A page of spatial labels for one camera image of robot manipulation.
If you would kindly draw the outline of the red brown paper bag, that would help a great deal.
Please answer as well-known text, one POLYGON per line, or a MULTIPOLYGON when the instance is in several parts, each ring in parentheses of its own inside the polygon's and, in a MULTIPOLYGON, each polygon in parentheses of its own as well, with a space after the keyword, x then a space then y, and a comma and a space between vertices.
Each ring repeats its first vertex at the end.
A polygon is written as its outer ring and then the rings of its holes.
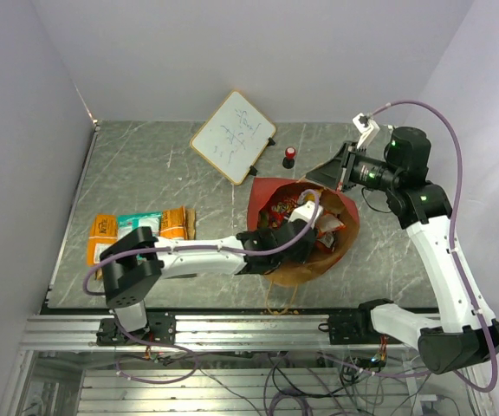
POLYGON ((314 189, 320 197, 322 213, 314 222, 317 240, 305 263, 288 262, 264 276, 269 289, 275 286, 292 290, 281 314, 292 307, 298 289, 321 276, 337 264, 349 251, 360 231, 357 206, 340 192, 328 190, 305 179, 257 178, 251 187, 247 208, 247 228, 251 231, 268 227, 279 229, 283 220, 300 203, 312 198, 301 194, 314 189))

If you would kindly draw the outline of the orange snack packet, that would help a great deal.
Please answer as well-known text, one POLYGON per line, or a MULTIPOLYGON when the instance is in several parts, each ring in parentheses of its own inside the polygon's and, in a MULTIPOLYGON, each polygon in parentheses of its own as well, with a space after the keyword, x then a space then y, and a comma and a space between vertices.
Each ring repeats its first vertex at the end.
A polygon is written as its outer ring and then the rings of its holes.
MULTIPOLYGON (((162 211, 159 237, 175 240, 188 240, 185 228, 185 210, 179 208, 162 211)), ((86 263, 95 266, 100 261, 100 254, 118 239, 118 221, 114 214, 97 214, 91 225, 87 239, 86 263)))

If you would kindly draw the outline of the teal candy packet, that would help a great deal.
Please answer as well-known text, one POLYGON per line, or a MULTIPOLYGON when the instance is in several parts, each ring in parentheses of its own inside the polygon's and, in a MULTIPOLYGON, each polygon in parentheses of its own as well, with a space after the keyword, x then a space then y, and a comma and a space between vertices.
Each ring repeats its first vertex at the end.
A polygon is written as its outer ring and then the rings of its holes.
POLYGON ((162 215, 162 211, 153 211, 118 216, 118 239, 123 238, 125 235, 139 227, 149 227, 152 234, 155 237, 158 237, 160 234, 162 215))

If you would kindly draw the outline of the tan chips bag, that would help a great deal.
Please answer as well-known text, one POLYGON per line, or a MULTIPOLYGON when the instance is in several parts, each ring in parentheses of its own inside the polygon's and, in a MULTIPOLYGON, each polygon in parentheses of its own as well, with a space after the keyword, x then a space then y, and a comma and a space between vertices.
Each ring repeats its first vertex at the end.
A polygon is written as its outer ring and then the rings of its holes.
POLYGON ((196 211, 192 208, 185 210, 185 228, 188 240, 196 238, 196 211))

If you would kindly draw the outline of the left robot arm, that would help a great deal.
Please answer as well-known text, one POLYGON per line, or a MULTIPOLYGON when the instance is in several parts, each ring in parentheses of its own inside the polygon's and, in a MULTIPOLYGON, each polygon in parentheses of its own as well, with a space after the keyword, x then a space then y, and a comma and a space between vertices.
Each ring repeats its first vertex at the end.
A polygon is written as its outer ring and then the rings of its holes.
POLYGON ((118 333, 139 344, 149 332, 145 299, 160 279, 218 273, 264 275, 285 263, 304 263, 313 250, 313 220, 290 219, 278 229, 243 231, 217 240, 171 240, 139 227, 100 254, 103 296, 118 333))

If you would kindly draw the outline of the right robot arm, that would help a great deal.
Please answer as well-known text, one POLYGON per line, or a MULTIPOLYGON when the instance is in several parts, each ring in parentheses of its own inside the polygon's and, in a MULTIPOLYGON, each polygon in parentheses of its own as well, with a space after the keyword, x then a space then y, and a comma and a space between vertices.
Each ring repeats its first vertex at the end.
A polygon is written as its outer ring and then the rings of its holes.
POLYGON ((363 342, 387 335, 416 349, 434 374, 495 363, 499 321, 476 286, 459 251, 446 192, 426 178, 431 143, 415 127, 392 131, 382 159, 345 142, 329 161, 306 173, 309 181, 344 192, 356 185, 386 195, 386 202, 416 247, 437 301, 438 320, 380 299, 362 303, 353 327, 363 342))

